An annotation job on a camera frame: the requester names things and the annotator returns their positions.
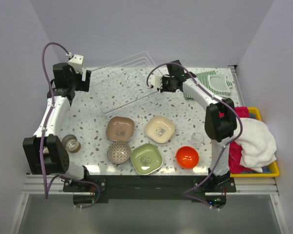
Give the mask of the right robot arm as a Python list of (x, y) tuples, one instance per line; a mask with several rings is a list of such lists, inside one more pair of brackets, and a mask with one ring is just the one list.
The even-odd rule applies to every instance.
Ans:
[(220, 191), (230, 178), (229, 149), (235, 141), (234, 131), (242, 124), (230, 98), (223, 99), (204, 86), (179, 61), (161, 64), (168, 75), (156, 78), (152, 85), (160, 92), (181, 91), (190, 95), (204, 110), (206, 135), (211, 139), (212, 160), (209, 174), (195, 188), (208, 184), (212, 191)]

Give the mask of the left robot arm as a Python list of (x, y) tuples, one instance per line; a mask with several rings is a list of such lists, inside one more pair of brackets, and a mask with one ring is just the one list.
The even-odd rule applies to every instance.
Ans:
[(32, 174), (63, 175), (74, 179), (80, 191), (87, 191), (91, 179), (84, 175), (83, 166), (70, 162), (59, 134), (76, 91), (89, 91), (91, 71), (84, 70), (82, 63), (69, 61), (53, 65), (53, 74), (42, 121), (33, 136), (23, 140), (22, 146)]

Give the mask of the brown square panda plate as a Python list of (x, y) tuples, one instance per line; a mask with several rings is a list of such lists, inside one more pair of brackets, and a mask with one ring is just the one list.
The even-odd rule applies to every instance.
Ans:
[(134, 121), (127, 117), (113, 117), (107, 124), (106, 137), (112, 141), (128, 142), (134, 132)]

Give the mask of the cream steel-lined cup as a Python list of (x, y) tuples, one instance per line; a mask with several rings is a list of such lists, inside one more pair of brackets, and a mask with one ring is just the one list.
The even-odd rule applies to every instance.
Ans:
[(66, 135), (62, 139), (62, 144), (70, 153), (76, 153), (80, 150), (81, 144), (75, 135)]

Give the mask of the white wire dish rack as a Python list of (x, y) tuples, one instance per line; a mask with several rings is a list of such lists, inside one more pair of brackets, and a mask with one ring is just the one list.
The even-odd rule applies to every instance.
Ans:
[(141, 52), (91, 71), (90, 93), (105, 116), (143, 105), (162, 96), (147, 87), (147, 76), (156, 67), (149, 53)]

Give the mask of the clear glass cup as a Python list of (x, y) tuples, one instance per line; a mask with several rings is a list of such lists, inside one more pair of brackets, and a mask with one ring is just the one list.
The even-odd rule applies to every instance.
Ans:
[(195, 147), (200, 147), (201, 145), (204, 144), (204, 136), (203, 134), (199, 133), (199, 132), (194, 132), (191, 135), (191, 140), (190, 140), (191, 144)]

